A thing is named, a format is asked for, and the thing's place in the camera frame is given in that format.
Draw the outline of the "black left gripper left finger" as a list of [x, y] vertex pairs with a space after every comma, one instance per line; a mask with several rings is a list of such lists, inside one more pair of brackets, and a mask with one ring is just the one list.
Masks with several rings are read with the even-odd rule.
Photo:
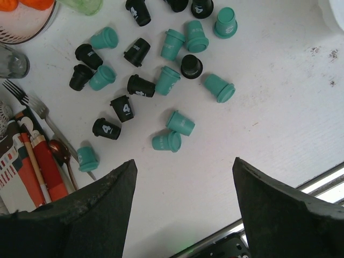
[[129, 160], [62, 199], [1, 216], [1, 257], [122, 257], [137, 174]]

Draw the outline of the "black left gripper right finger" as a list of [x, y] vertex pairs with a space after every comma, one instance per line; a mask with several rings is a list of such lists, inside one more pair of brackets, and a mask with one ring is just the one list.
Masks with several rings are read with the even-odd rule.
[[236, 157], [233, 179], [252, 257], [343, 257], [343, 207]]

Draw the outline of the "black coffee capsule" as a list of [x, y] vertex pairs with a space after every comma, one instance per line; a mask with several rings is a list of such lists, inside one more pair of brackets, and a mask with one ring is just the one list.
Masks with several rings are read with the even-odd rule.
[[196, 56], [186, 55], [181, 62], [181, 73], [187, 79], [196, 79], [203, 72], [203, 64]]
[[105, 118], [98, 118], [92, 127], [92, 132], [96, 137], [105, 137], [117, 140], [121, 133], [121, 128], [108, 122]]
[[130, 98], [126, 95], [113, 99], [110, 106], [114, 109], [119, 120], [124, 123], [134, 118], [134, 113], [130, 105]]
[[155, 84], [147, 81], [138, 74], [130, 76], [127, 83], [127, 91], [130, 95], [139, 95], [152, 98], [155, 94]]
[[151, 16], [145, 0], [127, 0], [125, 8], [129, 11], [139, 26], [145, 26], [151, 22]]
[[90, 44], [81, 44], [75, 51], [75, 56], [79, 61], [85, 63], [93, 70], [97, 70], [103, 64], [102, 58], [93, 50]]
[[189, 4], [189, 0], [164, 0], [164, 2], [176, 13], [184, 11]]
[[205, 19], [214, 9], [213, 0], [192, 0], [191, 13], [197, 19]]
[[141, 67], [150, 48], [150, 44], [145, 39], [139, 38], [128, 51], [124, 52], [124, 58], [135, 67]]
[[83, 64], [78, 64], [74, 67], [74, 72], [70, 79], [69, 86], [75, 91], [81, 91], [93, 75], [94, 73], [89, 67]]

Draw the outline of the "teal coffee capsule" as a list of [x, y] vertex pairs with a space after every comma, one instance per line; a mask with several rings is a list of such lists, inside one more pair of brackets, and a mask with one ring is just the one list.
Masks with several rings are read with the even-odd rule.
[[109, 66], [101, 65], [90, 79], [89, 85], [92, 90], [99, 91], [105, 88], [107, 85], [114, 83], [115, 80], [115, 71]]
[[192, 20], [186, 24], [186, 48], [191, 53], [200, 53], [209, 46], [209, 39], [205, 36], [203, 26], [200, 21]]
[[152, 147], [156, 151], [171, 151], [176, 153], [180, 150], [181, 146], [181, 135], [175, 131], [157, 135], [152, 139]]
[[166, 127], [189, 137], [195, 128], [195, 123], [176, 110], [168, 118]]
[[95, 49], [114, 49], [118, 46], [119, 39], [117, 32], [113, 28], [105, 27], [90, 38], [90, 43]]
[[238, 29], [235, 12], [230, 7], [222, 8], [217, 14], [213, 31], [218, 38], [228, 39], [235, 35]]
[[161, 50], [161, 56], [167, 60], [175, 61], [177, 55], [186, 42], [185, 36], [173, 29], [165, 32], [166, 38]]
[[155, 91], [160, 95], [166, 96], [170, 93], [173, 86], [181, 79], [180, 73], [168, 66], [161, 68], [161, 73], [155, 86]]
[[203, 84], [216, 98], [218, 103], [227, 102], [235, 93], [235, 86], [233, 83], [228, 83], [215, 74], [208, 75]]

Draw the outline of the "white storage basket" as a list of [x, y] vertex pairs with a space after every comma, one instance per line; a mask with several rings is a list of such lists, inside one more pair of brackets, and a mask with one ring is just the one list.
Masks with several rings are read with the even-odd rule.
[[343, 0], [318, 0], [318, 5], [327, 27], [343, 34]]

